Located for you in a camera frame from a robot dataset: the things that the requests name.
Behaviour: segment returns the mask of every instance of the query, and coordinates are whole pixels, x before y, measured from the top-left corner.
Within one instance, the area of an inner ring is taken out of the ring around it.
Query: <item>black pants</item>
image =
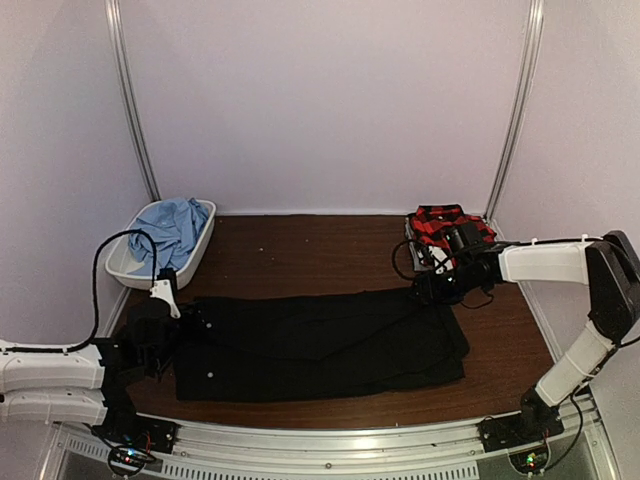
[[[196,305],[196,334],[174,359],[179,400],[335,398],[464,376],[469,345],[451,308],[408,289]]]

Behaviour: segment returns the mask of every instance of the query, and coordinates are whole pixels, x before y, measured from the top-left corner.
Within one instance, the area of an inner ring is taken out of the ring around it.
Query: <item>wall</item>
[[[225,213],[484,209],[526,0],[122,3],[165,197]]]
[[[86,337],[93,253],[147,201],[113,62],[103,2],[0,4],[5,340]],[[99,286],[105,322],[122,288],[104,274]],[[46,432],[0,426],[0,478],[32,478]]]
[[[634,1],[546,3],[532,95],[497,214],[508,238],[619,228],[640,249],[639,24]],[[566,349],[586,321],[586,289],[540,284],[533,291]],[[625,479],[640,471],[639,352],[620,352],[594,382]]]

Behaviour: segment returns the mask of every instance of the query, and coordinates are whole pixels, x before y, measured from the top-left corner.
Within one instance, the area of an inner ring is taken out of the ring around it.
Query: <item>laundry basket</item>
[[[191,252],[191,255],[189,255],[189,260],[187,260],[184,267],[176,272],[178,290],[186,287],[193,278],[193,274],[196,273],[196,269],[202,260],[202,255],[204,255],[204,251],[207,249],[207,245],[211,239],[211,234],[213,233],[216,205],[207,200],[198,200],[198,202],[200,202],[202,206],[209,211],[209,218],[202,229],[202,233],[200,234],[200,238],[198,238],[196,247]],[[150,203],[144,207],[138,215],[136,215],[136,218],[157,203],[159,202]],[[129,224],[128,228],[132,228],[134,223],[135,219],[131,224]],[[131,272],[135,272],[143,265],[143,263],[136,261],[133,257],[133,254],[129,249],[129,237],[124,236],[118,239],[115,248],[107,257],[106,270],[110,275],[113,275],[120,283],[127,287],[136,288],[138,290],[148,290],[151,287],[150,276],[131,275]]]

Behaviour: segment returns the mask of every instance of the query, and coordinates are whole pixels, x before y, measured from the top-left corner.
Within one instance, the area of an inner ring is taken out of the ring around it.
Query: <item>crumpled blue shirt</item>
[[[185,266],[189,255],[209,218],[209,211],[195,198],[164,200],[143,212],[132,229],[141,229],[151,235],[158,249],[158,268],[173,268],[176,272]],[[146,237],[129,236],[129,248],[138,262],[144,266],[131,275],[151,276],[153,251]]]

